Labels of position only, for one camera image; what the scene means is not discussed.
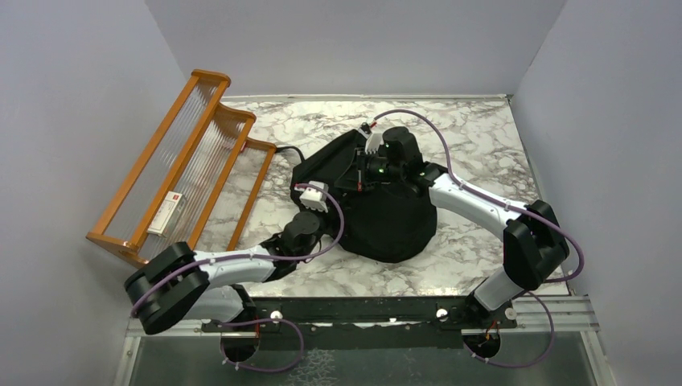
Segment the white marble surface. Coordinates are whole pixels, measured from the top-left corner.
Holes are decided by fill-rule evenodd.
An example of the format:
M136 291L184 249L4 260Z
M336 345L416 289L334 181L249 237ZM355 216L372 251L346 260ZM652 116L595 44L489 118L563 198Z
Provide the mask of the white marble surface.
M295 145L308 156L332 138L358 127L385 110L412 109L441 128L455 173L498 195L524 202L536 199L523 147L506 101L245 101L227 103L257 116L250 137ZM445 165L437 136L415 117L394 114L380 120L379 131L410 128L424 160ZM224 250L246 201L264 153L244 152L197 244ZM247 248L280 232L298 208L289 198L295 152L275 154L238 248ZM329 237L323 244L330 242ZM248 284L252 296L388 296L468 294L502 264L502 243L470 221L441 209L438 230L425 250L399 264L385 264L336 247L289 276ZM540 294L567 294L563 284L543 285Z

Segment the white box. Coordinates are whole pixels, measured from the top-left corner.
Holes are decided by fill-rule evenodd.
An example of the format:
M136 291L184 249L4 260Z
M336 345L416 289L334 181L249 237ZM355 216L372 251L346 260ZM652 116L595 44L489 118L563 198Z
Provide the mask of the white box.
M156 216L151 220L147 233L168 237L175 229L175 225L183 213L185 201L185 196L182 193L169 191L161 206L158 207Z

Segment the wall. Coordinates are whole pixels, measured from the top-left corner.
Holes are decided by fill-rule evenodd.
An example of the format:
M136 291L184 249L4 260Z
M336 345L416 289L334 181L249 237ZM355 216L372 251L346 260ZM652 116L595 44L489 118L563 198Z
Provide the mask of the wall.
M184 85L142 0L0 5L0 384L110 384L132 269L95 224Z
M621 385L682 377L680 20L676 0L568 0L512 101Z
M512 93L565 0L146 0L230 95Z

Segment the black cable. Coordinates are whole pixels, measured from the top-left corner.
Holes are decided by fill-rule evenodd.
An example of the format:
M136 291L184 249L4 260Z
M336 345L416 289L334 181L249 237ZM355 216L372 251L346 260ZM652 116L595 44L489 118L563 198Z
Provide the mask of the black cable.
M275 150L275 153L281 153L284 150L296 150L296 153L298 153L298 157L301 158L301 162L306 160L306 157L303 155L301 149L297 148L296 146L278 146L277 149Z

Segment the wooden frame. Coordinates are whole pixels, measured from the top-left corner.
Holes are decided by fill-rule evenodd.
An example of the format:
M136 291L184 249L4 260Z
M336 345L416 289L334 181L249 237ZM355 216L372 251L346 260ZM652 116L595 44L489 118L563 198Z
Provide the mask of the wooden frame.
M158 129L152 135L150 141L147 143L147 146L138 157L138 160L134 163L128 175L125 177L117 193L111 202L109 202L109 205L104 210L95 226L86 236L88 240L91 240L93 243L101 246L113 255L120 257L124 261L127 261L131 265L141 267L146 264L147 260L145 257L139 256L139 252L142 246L145 244L148 235L146 229L149 227L154 215L166 196L166 193L168 191L172 191L175 188L175 185L180 180L180 177L186 171L187 165L192 159L192 156L195 154L199 142L206 133L207 127L211 123L214 123L217 129L225 137L235 138L235 142L233 148L230 150L229 156L227 157L227 162L220 170L220 174L217 177L215 186L211 188L207 202L204 204L203 208L201 208L199 219L191 230L191 236L188 240L186 240L191 248L195 247L199 237L201 236L201 232L203 231L203 228L206 225L214 206L216 205L216 201L220 196L220 192L222 191L223 186L227 181L228 176L230 175L230 172L232 171L232 168L234 167L234 164L242 149L244 147L249 147L267 152L265 161L257 176L256 183L253 185L253 190L249 195L248 201L244 206L239 218L235 232L232 234L232 238L229 242L228 250L230 248L234 248L237 241L239 240L239 237L241 236L241 232L244 229L246 220L248 219L249 213L253 207L253 202L255 201L258 191L261 188L261 184L265 178L265 173L268 170L274 151L277 149L277 147L272 143L256 141L248 138L251 126L253 125L253 122L256 121L256 116L253 115L253 113L230 109L229 107L220 103L220 98L223 96L225 89L230 85L230 83L230 78L225 74L209 72L205 70L194 70L192 72L189 81L178 95L178 98L175 100L174 104L168 110L168 113L161 121ZM112 220L119 212L121 205L124 204L126 198L129 196L129 193L133 190L135 183L138 182L140 175L145 170L145 167L147 167L150 159L154 156L159 144L161 143L164 136L166 136L168 133L168 129L171 127L175 118L180 113L192 91L199 89L197 88L199 84L210 84L211 86L215 87L215 91L212 95L202 92L202 97L207 102L206 107L194 125L194 128L189 133L189 137L182 149L175 156L175 161L170 166L166 177L158 187L154 198L151 200L151 205L149 205L149 207L144 211L142 220L139 221L135 227L134 233L130 237L130 240L121 240L120 238L107 236L105 233L109 225L112 223ZM231 125L234 122L239 122L239 124L242 124L241 130L238 130L234 125Z

